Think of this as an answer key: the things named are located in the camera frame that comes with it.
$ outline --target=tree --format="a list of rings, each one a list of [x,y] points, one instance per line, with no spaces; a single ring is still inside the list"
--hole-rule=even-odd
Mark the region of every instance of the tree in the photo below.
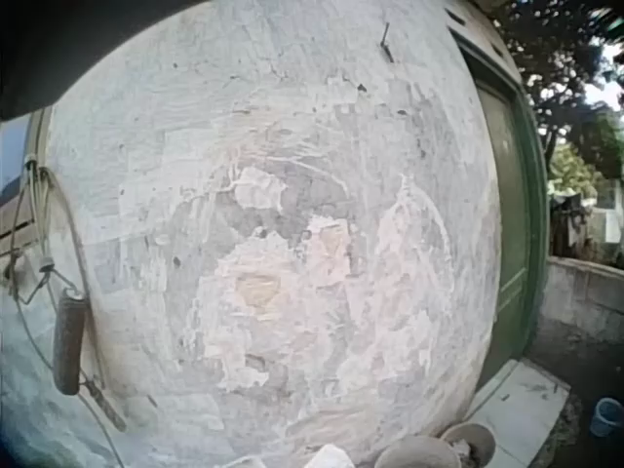
[[[556,147],[550,163],[551,183],[555,190],[567,189],[583,198],[596,198],[597,187],[605,179],[592,165],[585,163],[570,144]]]
[[[587,164],[596,167],[606,178],[620,178],[624,164],[624,136],[620,115],[602,103],[579,111],[567,140]]]
[[[517,0],[494,15],[518,66],[542,134],[547,164],[585,105],[601,63],[607,23],[580,0]]]

